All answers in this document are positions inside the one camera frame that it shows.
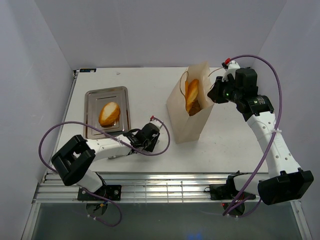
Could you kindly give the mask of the long baguette bread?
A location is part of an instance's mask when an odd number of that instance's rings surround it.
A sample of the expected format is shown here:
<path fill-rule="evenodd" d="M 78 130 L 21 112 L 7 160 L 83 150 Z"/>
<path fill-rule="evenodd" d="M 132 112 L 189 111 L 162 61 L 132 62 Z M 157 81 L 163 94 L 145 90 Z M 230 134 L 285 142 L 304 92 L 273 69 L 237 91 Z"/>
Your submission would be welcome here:
<path fill-rule="evenodd" d="M 194 79 L 188 85 L 188 93 L 187 93 L 187 96 L 185 96 L 185 108 L 188 113 L 192 107 L 193 102 L 196 101 L 196 98 L 198 96 L 198 92 L 199 92 L 198 86 L 199 86 L 198 79 Z"/>
<path fill-rule="evenodd" d="M 184 89 L 185 89 L 185 96 L 188 96 L 188 90 L 189 90 L 189 82 L 186 80 L 184 83 Z"/>

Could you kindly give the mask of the beige paper bag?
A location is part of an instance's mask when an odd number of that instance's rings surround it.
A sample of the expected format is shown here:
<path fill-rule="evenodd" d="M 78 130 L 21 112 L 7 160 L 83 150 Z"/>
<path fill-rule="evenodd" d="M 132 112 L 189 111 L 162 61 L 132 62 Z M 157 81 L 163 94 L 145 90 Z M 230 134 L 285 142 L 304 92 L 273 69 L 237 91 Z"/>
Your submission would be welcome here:
<path fill-rule="evenodd" d="M 188 66 L 166 101 L 177 144 L 200 138 L 214 106 L 207 96 L 212 88 L 210 75 L 206 61 Z"/>

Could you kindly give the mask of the metal tongs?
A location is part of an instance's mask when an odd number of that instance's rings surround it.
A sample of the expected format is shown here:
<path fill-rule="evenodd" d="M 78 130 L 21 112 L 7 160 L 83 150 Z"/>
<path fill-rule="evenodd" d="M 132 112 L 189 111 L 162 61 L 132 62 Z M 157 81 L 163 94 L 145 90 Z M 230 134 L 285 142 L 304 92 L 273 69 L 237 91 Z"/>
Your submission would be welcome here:
<path fill-rule="evenodd" d="M 124 156 L 123 155 L 114 155 L 114 156 L 109 156 L 107 159 L 112 161 L 112 160 L 116 160 L 116 159 L 119 159 L 122 157 L 124 157 Z"/>

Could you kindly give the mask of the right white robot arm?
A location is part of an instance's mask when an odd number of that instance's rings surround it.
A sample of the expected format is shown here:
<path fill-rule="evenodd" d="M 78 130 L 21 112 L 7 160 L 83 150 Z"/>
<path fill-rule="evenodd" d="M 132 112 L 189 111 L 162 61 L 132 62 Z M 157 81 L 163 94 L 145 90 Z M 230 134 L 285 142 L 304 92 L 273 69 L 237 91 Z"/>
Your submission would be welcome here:
<path fill-rule="evenodd" d="M 246 191 L 258 195 L 266 205 L 300 199 L 314 181 L 314 176 L 311 171 L 302 170 L 292 156 L 276 125 L 269 98 L 258 94 L 257 80 L 254 69 L 232 63 L 226 67 L 223 76 L 216 78 L 207 96 L 216 104 L 235 103 L 261 150 L 267 151 L 268 178 L 255 176 Z"/>

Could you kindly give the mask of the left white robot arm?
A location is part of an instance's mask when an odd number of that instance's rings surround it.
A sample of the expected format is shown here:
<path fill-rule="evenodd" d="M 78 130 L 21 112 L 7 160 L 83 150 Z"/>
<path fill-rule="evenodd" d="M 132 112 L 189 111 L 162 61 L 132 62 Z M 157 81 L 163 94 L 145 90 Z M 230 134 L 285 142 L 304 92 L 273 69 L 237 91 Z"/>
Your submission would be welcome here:
<path fill-rule="evenodd" d="M 89 170 L 92 162 L 132 155 L 133 148 L 153 152 L 161 127 L 158 120 L 152 120 L 136 133 L 121 134 L 116 140 L 85 139 L 75 135 L 56 152 L 51 162 L 65 186 L 76 184 L 87 189 L 95 200 L 100 200 L 106 195 L 105 182 L 98 173 Z"/>

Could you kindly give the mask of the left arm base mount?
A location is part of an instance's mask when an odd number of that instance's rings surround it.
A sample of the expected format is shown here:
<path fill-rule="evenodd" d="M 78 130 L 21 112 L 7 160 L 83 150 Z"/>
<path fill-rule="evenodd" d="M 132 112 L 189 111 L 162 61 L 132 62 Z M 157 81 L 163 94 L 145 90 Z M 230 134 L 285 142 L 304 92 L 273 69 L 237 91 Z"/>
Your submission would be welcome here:
<path fill-rule="evenodd" d="M 112 201 L 120 201 L 121 192 L 122 192 L 122 185 L 103 185 L 96 192 L 94 192 L 94 194 L 106 199 L 110 199 Z M 78 201 L 101 201 L 102 199 L 92 196 L 86 193 L 82 188 L 80 188 L 78 190 L 77 200 Z"/>

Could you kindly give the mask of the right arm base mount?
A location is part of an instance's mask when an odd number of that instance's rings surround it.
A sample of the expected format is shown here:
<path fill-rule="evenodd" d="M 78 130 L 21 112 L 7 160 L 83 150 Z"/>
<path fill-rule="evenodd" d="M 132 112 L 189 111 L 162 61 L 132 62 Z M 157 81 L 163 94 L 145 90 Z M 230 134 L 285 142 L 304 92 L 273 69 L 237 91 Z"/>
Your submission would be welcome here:
<path fill-rule="evenodd" d="M 233 200 L 239 191 L 227 184 L 210 184 L 203 192 L 209 194 L 211 200 Z"/>

